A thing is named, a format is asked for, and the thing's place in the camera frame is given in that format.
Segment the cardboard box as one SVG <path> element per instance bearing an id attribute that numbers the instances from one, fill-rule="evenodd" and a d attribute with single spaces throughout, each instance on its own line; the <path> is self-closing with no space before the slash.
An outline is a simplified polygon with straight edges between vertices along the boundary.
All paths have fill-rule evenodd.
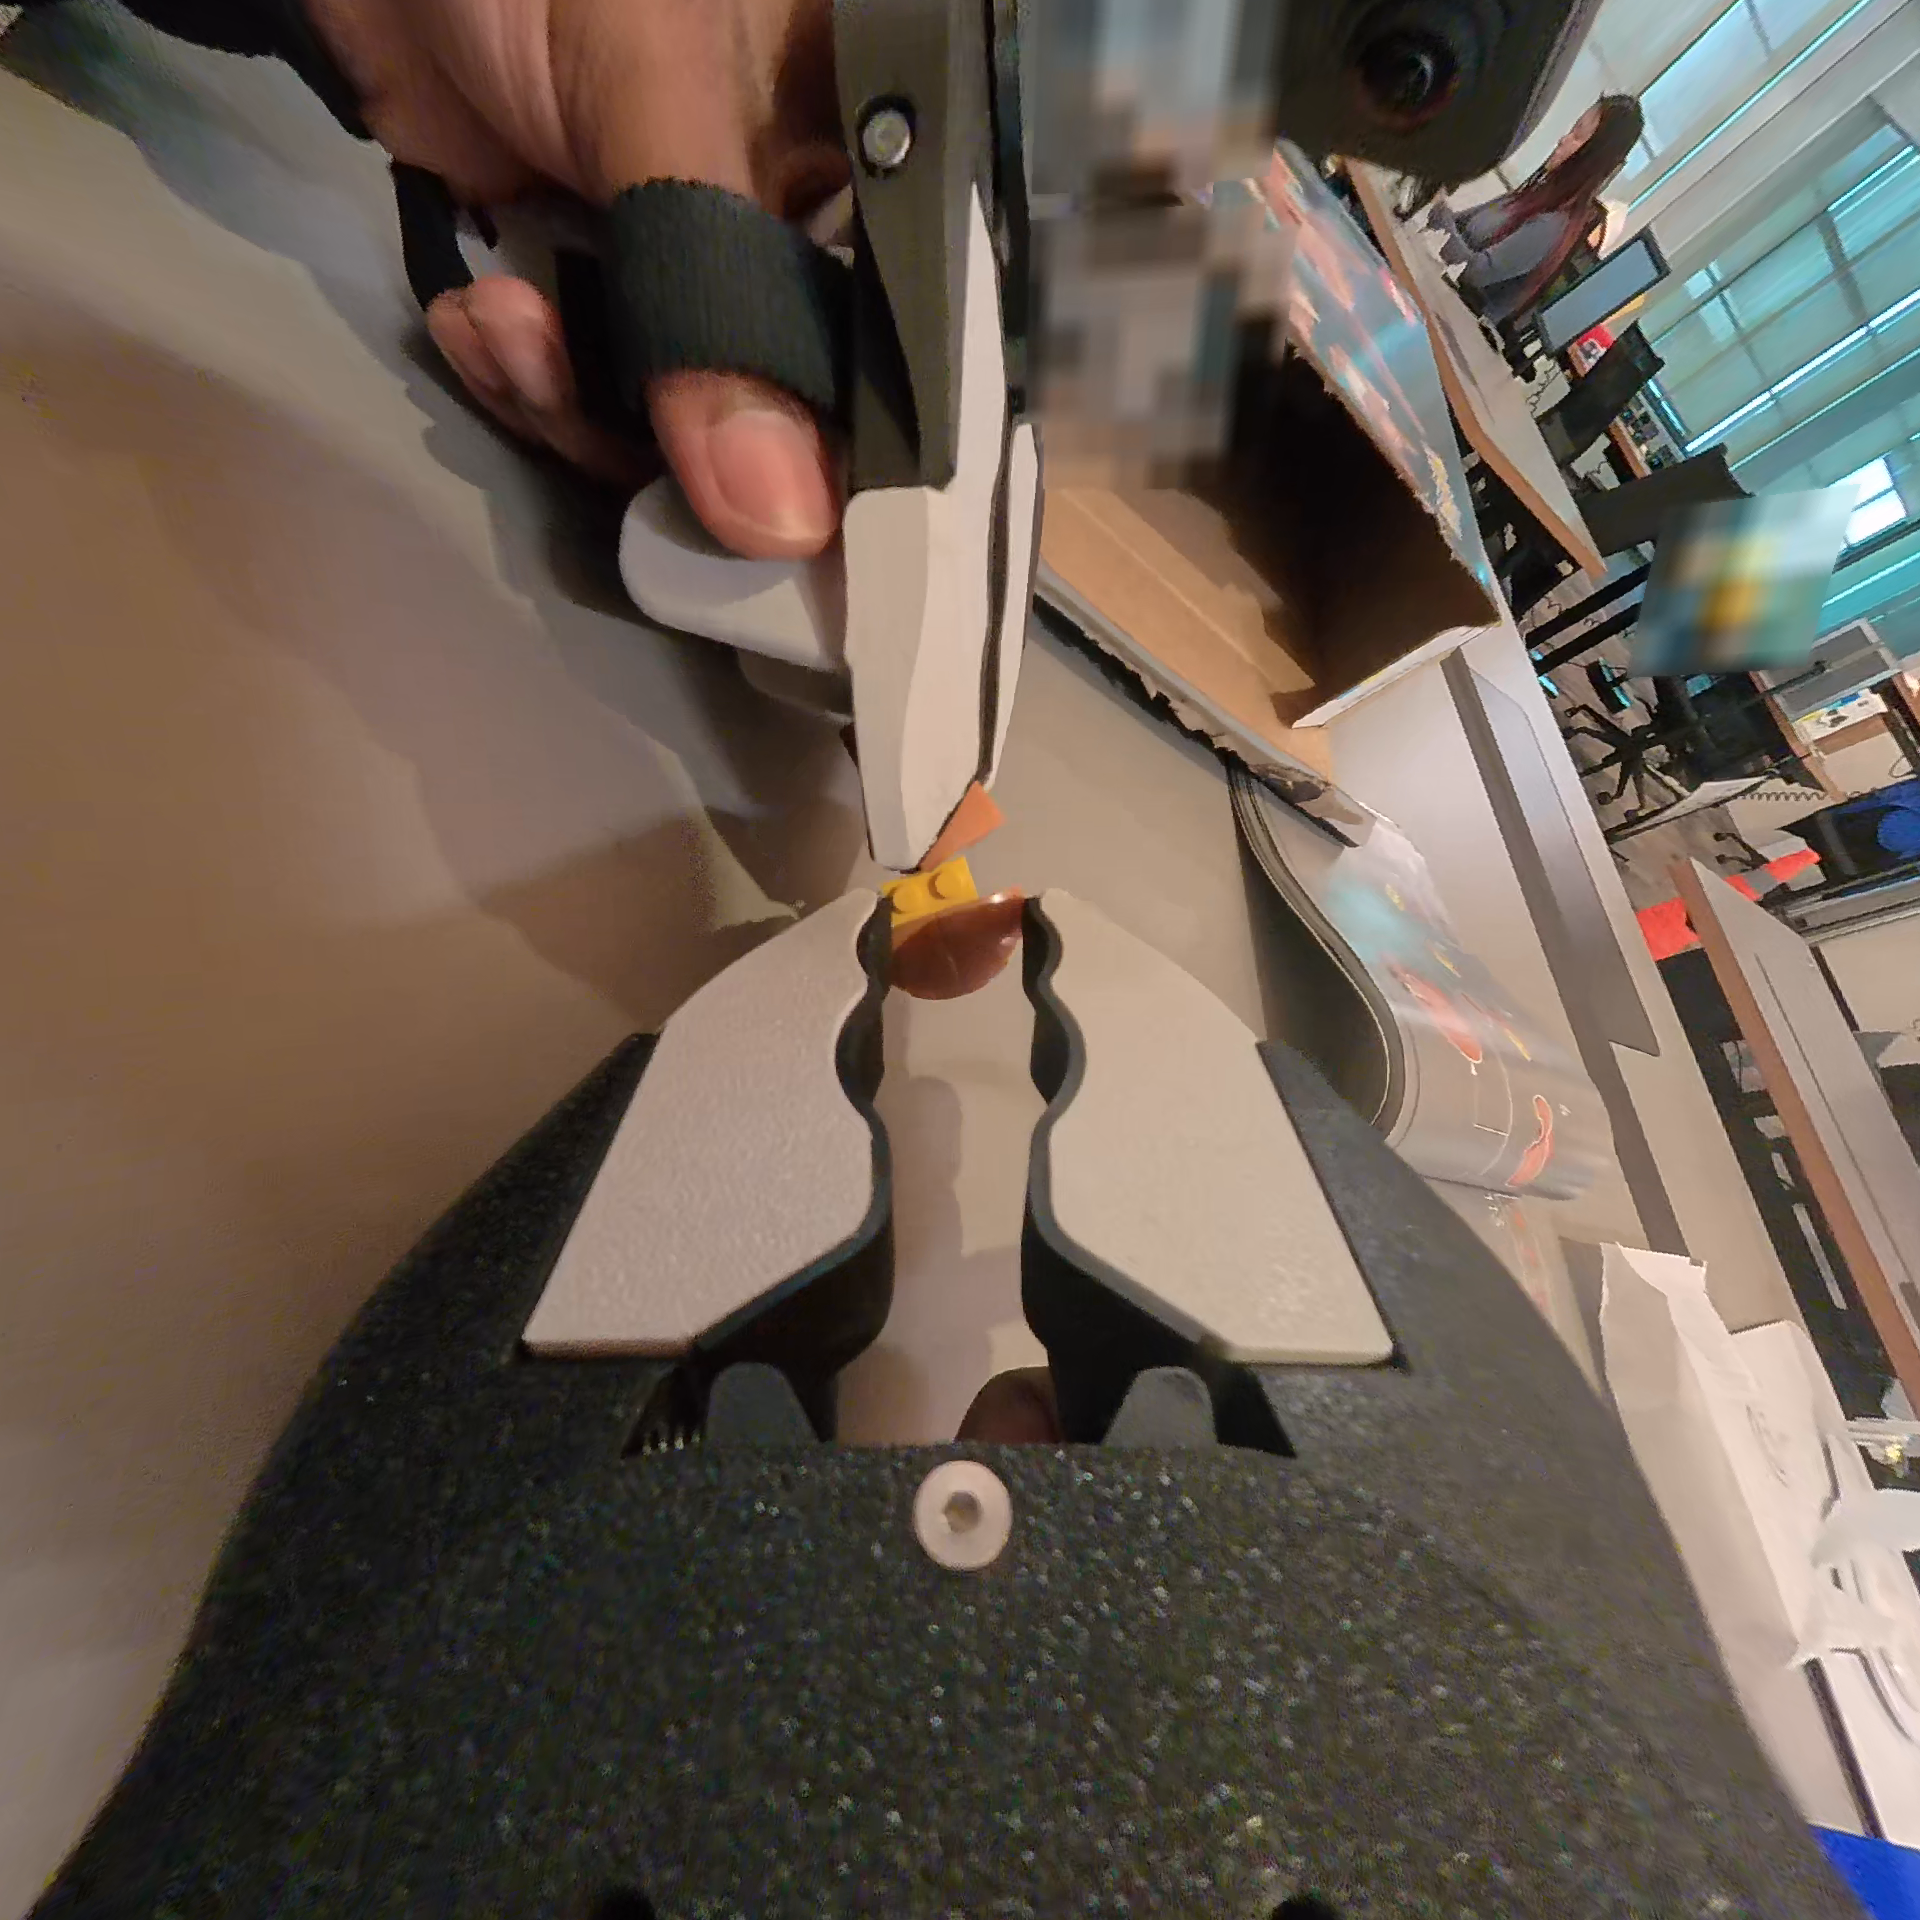
<path id="1" fill-rule="evenodd" d="M 1043 594 L 1280 780 L 1500 622 L 1427 323 L 1323 172 L 1055 230 Z"/>

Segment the grey desk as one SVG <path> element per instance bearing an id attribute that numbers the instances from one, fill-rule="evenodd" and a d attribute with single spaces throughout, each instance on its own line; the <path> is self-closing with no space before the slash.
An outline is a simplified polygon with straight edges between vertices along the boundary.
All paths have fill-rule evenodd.
<path id="1" fill-rule="evenodd" d="M 5 42 L 5 1910 L 309 1372 L 630 1034 L 875 878 L 444 387 L 385 165 L 106 4 Z"/>

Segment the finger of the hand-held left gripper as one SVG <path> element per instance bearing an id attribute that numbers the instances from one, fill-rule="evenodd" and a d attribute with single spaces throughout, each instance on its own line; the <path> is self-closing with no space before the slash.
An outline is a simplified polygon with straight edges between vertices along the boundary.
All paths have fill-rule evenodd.
<path id="1" fill-rule="evenodd" d="M 984 764 L 991 481 L 847 505 L 847 674 L 865 825 L 913 870 Z"/>
<path id="2" fill-rule="evenodd" d="M 1025 233 L 1006 203 L 968 222 L 968 492 L 979 517 L 979 764 L 988 791 L 1015 726 L 1036 560 L 1043 446 L 1025 400 Z"/>

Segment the brown curved brick piece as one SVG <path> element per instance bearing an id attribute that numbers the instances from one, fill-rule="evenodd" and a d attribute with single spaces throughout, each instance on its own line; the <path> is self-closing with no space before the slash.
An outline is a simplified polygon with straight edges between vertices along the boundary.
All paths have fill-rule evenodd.
<path id="1" fill-rule="evenodd" d="M 892 909 L 886 980 L 897 993 L 979 993 L 1019 949 L 1025 895 L 1017 886 L 984 892 L 968 854 L 904 873 L 882 895 Z"/>

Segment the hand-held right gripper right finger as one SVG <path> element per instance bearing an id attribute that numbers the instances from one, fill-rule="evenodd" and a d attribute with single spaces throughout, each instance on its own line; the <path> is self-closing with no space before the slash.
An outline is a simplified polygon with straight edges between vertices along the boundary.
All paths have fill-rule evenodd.
<path id="1" fill-rule="evenodd" d="M 1049 1247 L 1197 1351 L 1372 1367 L 1397 1351 L 1256 1034 L 1074 892 L 1036 892 L 1031 998 L 1062 1034 L 1032 1136 Z"/>

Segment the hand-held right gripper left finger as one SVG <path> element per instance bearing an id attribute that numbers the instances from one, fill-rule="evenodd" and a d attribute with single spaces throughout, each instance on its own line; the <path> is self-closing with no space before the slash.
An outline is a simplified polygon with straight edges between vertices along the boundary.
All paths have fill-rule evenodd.
<path id="1" fill-rule="evenodd" d="M 892 909 L 833 900 L 653 1036 L 526 1344 L 540 1355 L 852 1361 L 893 1298 L 877 1088 Z"/>

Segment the light grey table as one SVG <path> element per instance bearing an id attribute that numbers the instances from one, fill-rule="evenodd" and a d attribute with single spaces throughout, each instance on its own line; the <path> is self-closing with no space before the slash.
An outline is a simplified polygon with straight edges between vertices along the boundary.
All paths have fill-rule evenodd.
<path id="1" fill-rule="evenodd" d="M 1574 1235 L 1703 1261 L 1731 1329 L 1803 1311 L 1511 625 L 1445 664 L 1572 1048 L 1613 1145 Z"/>

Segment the grey instruction booklet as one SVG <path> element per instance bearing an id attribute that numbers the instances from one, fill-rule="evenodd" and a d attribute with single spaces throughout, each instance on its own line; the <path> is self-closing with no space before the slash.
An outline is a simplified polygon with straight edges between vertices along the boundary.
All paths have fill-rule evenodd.
<path id="1" fill-rule="evenodd" d="M 1432 1183 L 1581 1197 L 1613 1160 L 1599 1093 L 1460 941 L 1412 839 L 1315 776 L 1227 758 L 1270 1034 Z"/>

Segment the person's left hand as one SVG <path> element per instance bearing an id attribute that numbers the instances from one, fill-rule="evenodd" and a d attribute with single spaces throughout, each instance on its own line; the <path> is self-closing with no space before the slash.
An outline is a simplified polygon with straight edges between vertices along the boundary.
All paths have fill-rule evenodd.
<path id="1" fill-rule="evenodd" d="M 828 4 L 309 4 L 385 154 L 464 203 L 707 181 L 817 222 L 852 181 Z M 817 415 L 742 372 L 660 372 L 653 451 L 714 539 L 811 560 L 841 522 Z"/>

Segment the row of blue plastic bins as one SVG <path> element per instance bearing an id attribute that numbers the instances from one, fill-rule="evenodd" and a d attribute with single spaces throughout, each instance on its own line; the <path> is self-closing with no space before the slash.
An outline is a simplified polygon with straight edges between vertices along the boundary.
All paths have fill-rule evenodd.
<path id="1" fill-rule="evenodd" d="M 1867 1917 L 1916 1917 L 1920 1851 L 1884 1837 L 1810 1827 Z"/>

